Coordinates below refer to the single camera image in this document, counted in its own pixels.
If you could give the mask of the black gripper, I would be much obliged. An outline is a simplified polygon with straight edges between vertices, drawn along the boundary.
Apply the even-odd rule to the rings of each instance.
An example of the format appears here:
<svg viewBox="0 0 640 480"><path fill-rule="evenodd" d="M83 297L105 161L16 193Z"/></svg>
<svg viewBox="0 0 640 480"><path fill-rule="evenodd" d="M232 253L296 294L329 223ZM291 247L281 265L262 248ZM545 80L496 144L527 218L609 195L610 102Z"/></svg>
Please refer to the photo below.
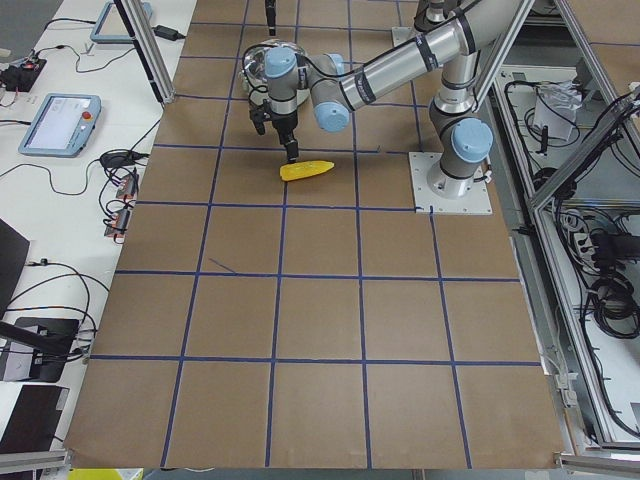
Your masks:
<svg viewBox="0 0 640 480"><path fill-rule="evenodd" d="M276 0L265 0L264 7L269 35L275 36L277 27ZM294 131L298 126L298 113L272 113L271 123L278 133L280 144L284 145L284 148L286 150L287 162L296 163L299 159L299 147L294 135Z"/></svg>

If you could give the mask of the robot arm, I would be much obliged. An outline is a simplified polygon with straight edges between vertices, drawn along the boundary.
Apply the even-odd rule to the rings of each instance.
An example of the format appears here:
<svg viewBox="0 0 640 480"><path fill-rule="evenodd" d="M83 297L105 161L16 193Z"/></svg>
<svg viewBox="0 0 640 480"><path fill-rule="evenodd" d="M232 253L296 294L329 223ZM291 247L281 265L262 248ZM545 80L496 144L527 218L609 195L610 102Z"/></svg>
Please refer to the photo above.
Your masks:
<svg viewBox="0 0 640 480"><path fill-rule="evenodd" d="M462 4L461 1L419 1L413 18L413 28L426 32L435 25L444 22L449 14ZM276 35L276 1L265 0L264 11L270 36Z"/></svg>
<svg viewBox="0 0 640 480"><path fill-rule="evenodd" d="M271 123L294 164L299 92L309 92L319 127L339 132L351 113L439 70L441 86L429 115L444 151L427 181L442 198L462 198L493 143L490 128L475 112L531 7L529 1L421 1L412 37L350 72L338 55L306 57L289 46L272 46L263 60L267 97L251 104L251 121L258 134Z"/></svg>

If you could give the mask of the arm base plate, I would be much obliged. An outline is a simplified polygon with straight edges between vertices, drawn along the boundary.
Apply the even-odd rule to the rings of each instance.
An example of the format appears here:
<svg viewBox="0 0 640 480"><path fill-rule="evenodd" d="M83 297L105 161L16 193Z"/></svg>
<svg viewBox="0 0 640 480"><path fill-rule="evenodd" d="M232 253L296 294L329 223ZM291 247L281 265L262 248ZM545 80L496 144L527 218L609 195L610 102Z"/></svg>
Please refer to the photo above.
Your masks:
<svg viewBox="0 0 640 480"><path fill-rule="evenodd" d="M475 182L475 175L481 174L480 167L472 177L459 180L441 169L439 152L410 152L408 156L417 213L475 216L493 213L486 182Z"/></svg>
<svg viewBox="0 0 640 480"><path fill-rule="evenodd" d="M420 31L416 30L414 27L392 27L391 37L393 47L398 47L407 42L413 41L419 34Z"/></svg>

